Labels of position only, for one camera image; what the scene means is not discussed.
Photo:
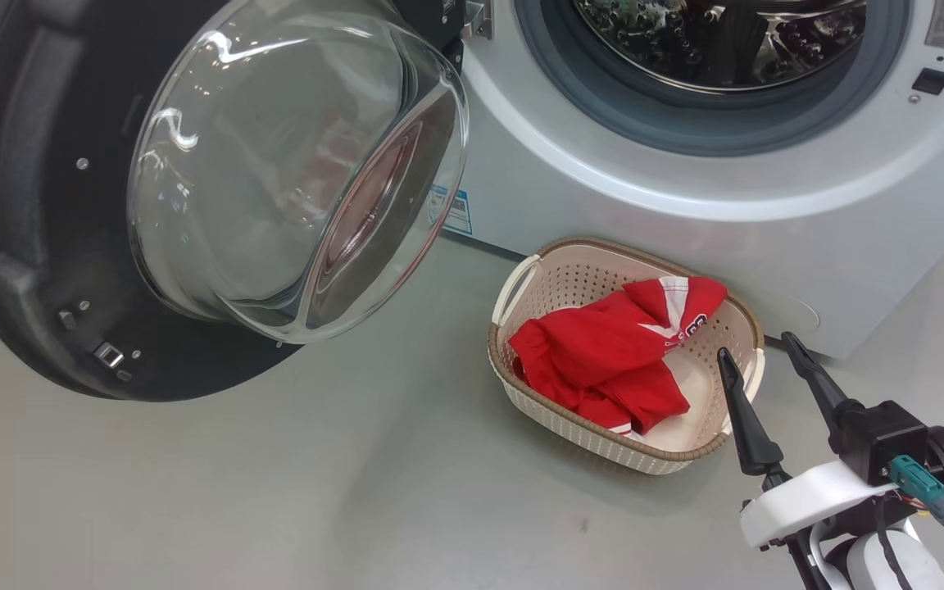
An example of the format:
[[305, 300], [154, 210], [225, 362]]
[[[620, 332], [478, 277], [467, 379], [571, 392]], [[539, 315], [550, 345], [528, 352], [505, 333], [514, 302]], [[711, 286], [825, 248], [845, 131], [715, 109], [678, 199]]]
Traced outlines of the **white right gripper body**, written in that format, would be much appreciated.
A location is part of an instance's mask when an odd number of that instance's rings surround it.
[[897, 456], [877, 486], [842, 461], [763, 479], [739, 513], [742, 534], [763, 551], [786, 548], [806, 589], [944, 589], [910, 522], [928, 513], [944, 525], [944, 427], [930, 427], [923, 463]]

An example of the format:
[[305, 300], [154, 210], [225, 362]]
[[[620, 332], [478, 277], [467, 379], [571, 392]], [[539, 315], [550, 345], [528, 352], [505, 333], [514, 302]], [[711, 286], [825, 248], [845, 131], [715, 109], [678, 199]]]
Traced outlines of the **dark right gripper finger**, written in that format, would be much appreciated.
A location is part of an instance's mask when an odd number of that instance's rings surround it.
[[782, 449], [770, 439], [758, 419], [748, 397], [747, 378], [738, 369], [737, 362], [726, 347], [718, 350], [716, 360], [739, 468], [750, 477], [770, 477], [779, 473], [782, 470]]
[[861, 411], [865, 406], [849, 398], [829, 376], [827, 370], [810, 354], [808, 348], [791, 331], [782, 332], [784, 350], [793, 369], [809, 385], [816, 406], [828, 429], [828, 445], [833, 452], [843, 451], [842, 420], [847, 412]]

